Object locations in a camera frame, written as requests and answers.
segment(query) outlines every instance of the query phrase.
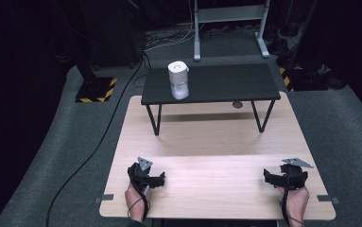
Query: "light wood tabletop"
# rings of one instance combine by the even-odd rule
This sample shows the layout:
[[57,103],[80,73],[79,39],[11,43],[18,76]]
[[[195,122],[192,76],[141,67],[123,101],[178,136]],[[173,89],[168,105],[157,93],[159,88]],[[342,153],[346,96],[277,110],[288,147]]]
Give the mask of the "light wood tabletop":
[[[256,102],[261,119],[268,103]],[[231,102],[163,105],[163,131],[156,136],[141,97],[132,97],[104,192],[113,199],[101,202],[100,214],[127,216],[127,169],[142,157],[153,162],[151,177],[165,172],[165,185],[150,190],[148,218],[282,219],[280,193],[264,182],[263,169],[282,175],[283,159],[300,158],[314,166],[302,169],[310,191],[304,218],[335,218],[332,203],[317,198],[327,191],[286,94],[263,133],[250,103],[243,104],[241,109]]]

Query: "black tabletop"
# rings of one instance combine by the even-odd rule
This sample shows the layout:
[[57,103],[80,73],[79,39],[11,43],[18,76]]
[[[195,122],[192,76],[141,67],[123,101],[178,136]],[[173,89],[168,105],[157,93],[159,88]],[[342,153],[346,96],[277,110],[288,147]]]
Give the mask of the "black tabletop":
[[168,69],[147,72],[143,105],[225,101],[279,100],[281,96],[266,64],[189,67],[189,96],[171,94]]

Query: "human hand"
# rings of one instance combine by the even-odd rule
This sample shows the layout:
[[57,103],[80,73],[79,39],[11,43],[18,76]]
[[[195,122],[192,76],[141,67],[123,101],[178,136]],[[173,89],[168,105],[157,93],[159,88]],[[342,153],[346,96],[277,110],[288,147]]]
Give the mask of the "human hand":
[[[284,188],[278,186],[281,195],[284,194]],[[304,186],[298,190],[288,191],[286,199],[286,212],[289,216],[290,227],[302,227],[304,211],[306,209],[310,193]]]
[[145,203],[142,197],[134,188],[133,184],[129,183],[128,189],[125,191],[125,199],[127,200],[127,207],[129,209],[130,218],[143,222],[145,214]]

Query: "white cup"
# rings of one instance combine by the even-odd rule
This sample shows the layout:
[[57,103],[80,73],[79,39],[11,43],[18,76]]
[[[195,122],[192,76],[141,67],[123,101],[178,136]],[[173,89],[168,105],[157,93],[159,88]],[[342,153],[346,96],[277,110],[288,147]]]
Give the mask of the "white cup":
[[189,72],[189,68],[183,61],[175,61],[168,65],[172,96],[177,100],[189,96],[187,72]]

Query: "gray floor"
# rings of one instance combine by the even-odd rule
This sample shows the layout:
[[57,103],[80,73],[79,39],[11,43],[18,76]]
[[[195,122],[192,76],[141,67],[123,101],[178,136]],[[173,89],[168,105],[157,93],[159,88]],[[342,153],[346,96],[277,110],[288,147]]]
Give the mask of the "gray floor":
[[[362,226],[362,103],[349,86],[341,90],[288,93],[276,57],[261,57],[253,40],[255,30],[215,35],[202,41],[201,62],[193,62],[193,39],[158,47],[147,54],[153,68],[166,67],[172,61],[185,61],[189,66],[267,63],[279,90],[287,92],[329,194],[340,202],[335,205],[336,219],[308,221],[306,226]],[[108,102],[87,104],[74,102],[82,83],[77,68],[68,73],[50,131],[0,216],[0,226],[44,226],[50,202],[72,173],[94,153],[108,126],[94,156],[57,197],[49,226],[127,223],[126,218],[101,217],[95,200],[104,192],[129,99],[143,92],[143,75],[147,71],[143,65],[127,86],[135,70],[115,67],[96,72],[98,77],[115,77],[118,82]]]

